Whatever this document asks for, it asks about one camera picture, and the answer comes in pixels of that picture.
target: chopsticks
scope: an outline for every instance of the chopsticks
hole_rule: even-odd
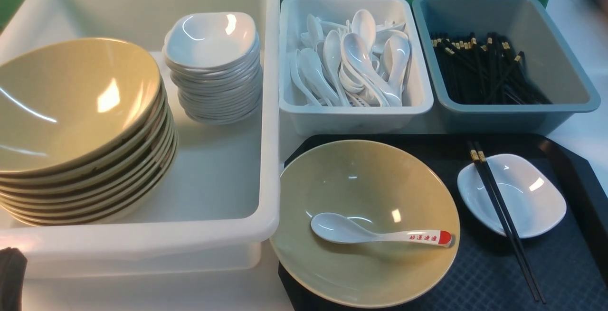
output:
[[[475,168],[479,173],[479,177],[481,177],[482,182],[486,187],[486,191],[488,191],[490,201],[492,202],[496,214],[498,215],[500,224],[504,230],[504,234],[511,242],[511,246],[515,252],[515,257],[517,257],[517,263],[519,263],[519,268],[521,268],[523,276],[526,279],[526,283],[528,283],[528,287],[530,288],[530,292],[532,292],[534,301],[538,302],[540,298],[543,304],[547,304],[545,297],[542,295],[541,288],[538,286],[538,281],[536,281],[536,276],[534,275],[534,272],[532,272],[530,261],[528,261],[528,257],[523,250],[523,244],[519,238],[519,235],[517,234],[517,229],[515,229],[511,215],[506,208],[506,204],[504,204],[504,199],[502,198],[502,194],[500,194],[500,190],[496,184],[494,175],[492,174],[490,166],[486,161],[482,147],[477,141],[475,143],[467,141],[467,145],[469,147],[471,159],[473,159],[473,163],[475,164]]]

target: tray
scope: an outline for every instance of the tray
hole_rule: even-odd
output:
[[[308,138],[286,164],[316,146],[345,139],[383,142],[412,153],[443,180],[460,215],[460,248],[447,275],[420,298],[386,310],[608,310],[608,198],[584,158],[535,134],[318,135]],[[566,215],[558,226],[523,240],[547,305],[532,299],[508,240],[482,225],[458,193],[456,177],[470,163],[465,145],[469,139],[479,140],[487,156],[513,153],[526,158],[567,201]],[[490,237],[495,245],[480,240]],[[281,265],[278,274],[295,311],[355,309],[309,292]]]
[[[0,36],[0,63],[74,38],[130,41],[158,61],[180,134],[178,157],[166,179],[141,209],[113,224],[33,228],[0,209],[0,248],[24,252],[28,278],[234,270],[260,261],[260,242],[278,224],[279,2],[23,2]],[[160,51],[184,15],[226,10],[256,21],[264,62],[262,111],[240,123],[201,125],[181,108]]]

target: table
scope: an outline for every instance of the table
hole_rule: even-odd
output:
[[[608,17],[589,0],[550,0],[547,11],[604,99],[594,113],[578,114],[550,138],[587,158],[608,191]],[[304,140],[281,120],[281,157]],[[192,274],[28,280],[24,311],[291,311],[276,275],[277,260],[263,244],[252,270]]]

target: bowl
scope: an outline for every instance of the bowl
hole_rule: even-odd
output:
[[[190,14],[167,35],[165,55],[180,66],[220,71],[249,54],[256,34],[256,23],[246,13]]]
[[[154,58],[125,41],[81,38],[0,66],[0,175],[75,168],[130,138],[158,95]]]
[[[332,244],[311,230],[311,218],[321,212],[341,214],[376,233],[443,229],[455,235],[454,244]],[[395,147],[331,142],[302,154],[281,175],[272,247],[295,280],[326,300],[363,308],[413,300],[445,276],[459,238],[458,211],[443,182]]]
[[[503,153],[486,158],[519,237],[550,231],[566,214],[560,191],[528,160]],[[458,174],[458,191],[473,215],[504,236],[504,230],[474,164]]]
[[[414,0],[420,40],[443,125],[449,133],[549,134],[575,113],[599,108],[600,96],[538,0]],[[465,105],[448,96],[430,33],[504,35],[523,51],[530,82],[553,104]]]

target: white plastic bin with spoons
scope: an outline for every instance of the white plastic bin with spoons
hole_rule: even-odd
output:
[[[306,105],[302,92],[291,82],[289,59],[300,46],[300,34],[306,32],[306,17],[312,14],[321,20],[344,25],[354,14],[367,9],[377,24],[384,21],[405,23],[405,33],[412,47],[412,58],[404,107],[318,107]],[[283,0],[280,21],[280,101],[282,112],[288,114],[295,130],[302,136],[314,134],[357,134],[398,132],[412,120],[428,112],[433,93],[426,70],[412,10],[405,0]]]
[[[80,37],[119,38],[140,45],[161,68],[180,147],[166,179],[127,218],[106,225],[28,227],[0,209],[0,248],[24,251],[29,277],[256,265],[260,242],[278,224],[279,2],[26,0],[0,36],[0,63]],[[200,125],[180,107],[161,48],[165,34],[184,15],[222,11],[244,12],[256,21],[263,59],[263,110],[232,125]]]

